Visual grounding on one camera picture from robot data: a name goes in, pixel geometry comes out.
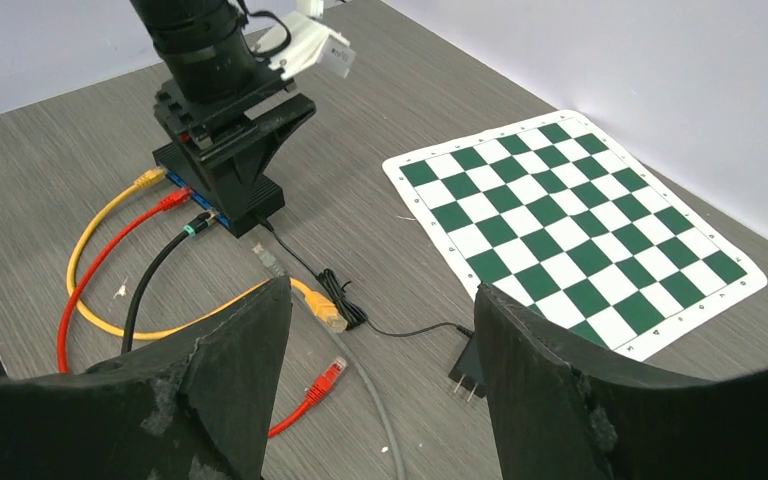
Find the black network switch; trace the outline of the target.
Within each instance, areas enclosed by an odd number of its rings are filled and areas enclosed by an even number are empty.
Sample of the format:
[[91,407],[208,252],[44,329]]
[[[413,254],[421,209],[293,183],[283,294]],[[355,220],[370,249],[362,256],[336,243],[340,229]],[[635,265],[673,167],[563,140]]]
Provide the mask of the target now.
[[217,162],[191,160],[173,143],[152,155],[175,185],[190,188],[193,200],[216,211],[218,222],[236,238],[285,206],[283,189],[265,175],[274,156],[269,144],[250,145]]

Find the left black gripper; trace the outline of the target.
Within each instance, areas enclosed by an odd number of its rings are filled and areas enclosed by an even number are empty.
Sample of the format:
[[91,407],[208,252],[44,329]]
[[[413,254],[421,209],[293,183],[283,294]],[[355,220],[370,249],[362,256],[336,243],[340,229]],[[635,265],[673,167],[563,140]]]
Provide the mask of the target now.
[[292,96],[256,117],[248,111],[295,86],[267,66],[244,71],[171,68],[155,96],[154,116],[170,142],[153,151],[169,173],[202,173],[215,208],[229,222],[253,209],[256,183],[283,143],[316,106]]

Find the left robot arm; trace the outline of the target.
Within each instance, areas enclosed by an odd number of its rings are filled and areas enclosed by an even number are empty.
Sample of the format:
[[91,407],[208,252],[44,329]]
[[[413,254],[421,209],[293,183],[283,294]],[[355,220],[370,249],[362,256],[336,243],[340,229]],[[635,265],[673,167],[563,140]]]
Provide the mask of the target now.
[[261,115],[247,111],[294,81],[270,59],[293,35],[273,47],[251,48],[243,29],[250,11],[242,1],[135,1],[132,4],[172,77],[155,96],[154,116],[169,144],[154,151],[156,164],[204,198],[236,237],[264,223],[285,205],[282,188],[265,170],[284,142],[316,112],[298,94]]

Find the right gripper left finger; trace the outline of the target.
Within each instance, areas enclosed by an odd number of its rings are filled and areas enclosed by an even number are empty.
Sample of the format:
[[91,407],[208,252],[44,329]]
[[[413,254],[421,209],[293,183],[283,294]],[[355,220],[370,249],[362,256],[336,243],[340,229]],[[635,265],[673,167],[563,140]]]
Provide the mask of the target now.
[[0,377],[0,479],[257,479],[292,317],[287,277],[81,374]]

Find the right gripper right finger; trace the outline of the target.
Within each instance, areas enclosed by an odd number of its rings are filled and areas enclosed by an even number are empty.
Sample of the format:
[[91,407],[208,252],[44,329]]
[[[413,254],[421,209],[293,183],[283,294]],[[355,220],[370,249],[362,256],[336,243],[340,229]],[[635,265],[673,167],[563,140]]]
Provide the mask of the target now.
[[474,323],[506,479],[768,479],[768,368],[706,380],[604,349],[483,284]]

